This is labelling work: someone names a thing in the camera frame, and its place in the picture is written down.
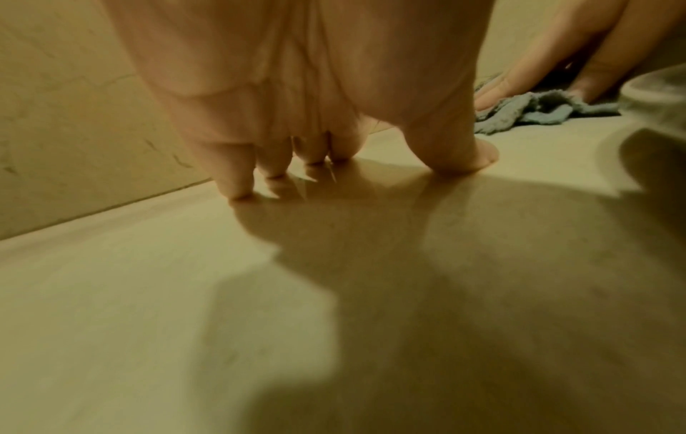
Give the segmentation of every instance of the skin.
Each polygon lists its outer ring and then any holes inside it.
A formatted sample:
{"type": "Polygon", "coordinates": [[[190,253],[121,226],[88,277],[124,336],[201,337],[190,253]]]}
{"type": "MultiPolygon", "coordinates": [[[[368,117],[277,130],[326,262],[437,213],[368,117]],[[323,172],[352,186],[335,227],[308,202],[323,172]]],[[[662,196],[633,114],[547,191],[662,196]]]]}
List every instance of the skin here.
{"type": "Polygon", "coordinates": [[[592,102],[616,85],[686,18],[685,0],[569,0],[512,68],[480,89],[477,111],[528,92],[592,50],[569,91],[592,102]]]}
{"type": "Polygon", "coordinates": [[[446,174],[498,158],[472,133],[492,1],[102,0],[142,79],[230,199],[353,157],[372,119],[446,174]]]}

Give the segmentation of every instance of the crumpled cloth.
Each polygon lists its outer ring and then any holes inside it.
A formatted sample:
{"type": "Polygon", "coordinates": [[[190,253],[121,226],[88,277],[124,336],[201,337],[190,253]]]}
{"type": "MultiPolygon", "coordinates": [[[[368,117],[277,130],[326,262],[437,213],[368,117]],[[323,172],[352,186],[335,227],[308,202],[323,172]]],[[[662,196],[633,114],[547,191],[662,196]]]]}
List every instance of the crumpled cloth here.
{"type": "Polygon", "coordinates": [[[557,125],[570,117],[618,116],[619,114],[616,101],[586,104],[580,98],[561,89],[527,92],[502,99],[490,109],[478,112],[474,133],[495,134],[517,125],[557,125]]]}

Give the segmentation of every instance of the round ceramic object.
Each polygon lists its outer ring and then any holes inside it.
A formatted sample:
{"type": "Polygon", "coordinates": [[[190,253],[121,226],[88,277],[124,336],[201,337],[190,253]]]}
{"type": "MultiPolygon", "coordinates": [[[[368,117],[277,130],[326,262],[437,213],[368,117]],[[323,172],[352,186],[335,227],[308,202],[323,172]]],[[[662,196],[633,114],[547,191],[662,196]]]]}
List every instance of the round ceramic object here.
{"type": "Polygon", "coordinates": [[[622,87],[620,112],[675,138],[686,149],[686,64],[629,80],[622,87]]]}

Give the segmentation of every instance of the gray rag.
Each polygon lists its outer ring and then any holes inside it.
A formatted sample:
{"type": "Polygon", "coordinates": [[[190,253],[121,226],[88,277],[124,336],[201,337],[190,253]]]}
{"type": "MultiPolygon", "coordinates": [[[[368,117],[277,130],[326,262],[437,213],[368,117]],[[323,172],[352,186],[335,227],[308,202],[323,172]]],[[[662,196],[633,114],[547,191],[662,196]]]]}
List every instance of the gray rag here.
{"type": "Polygon", "coordinates": [[[477,113],[475,134],[495,134],[516,125],[558,125],[570,117],[617,116],[616,101],[586,104],[561,89],[527,92],[501,99],[490,109],[477,113]]]}

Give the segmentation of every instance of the human hand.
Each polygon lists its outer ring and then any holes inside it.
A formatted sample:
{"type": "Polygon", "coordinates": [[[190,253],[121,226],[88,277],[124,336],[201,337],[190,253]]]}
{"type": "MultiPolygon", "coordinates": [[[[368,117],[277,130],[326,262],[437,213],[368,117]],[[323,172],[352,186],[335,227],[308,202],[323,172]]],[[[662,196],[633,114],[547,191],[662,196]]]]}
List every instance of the human hand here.
{"type": "Polygon", "coordinates": [[[102,0],[142,79],[228,198],[253,172],[348,159],[370,117],[440,172],[497,159],[473,135],[492,1],[102,0]]]}
{"type": "Polygon", "coordinates": [[[474,107],[480,111],[528,92],[600,40],[569,88],[592,102],[648,56],[685,16],[685,0],[568,0],[526,54],[477,92],[474,107]]]}

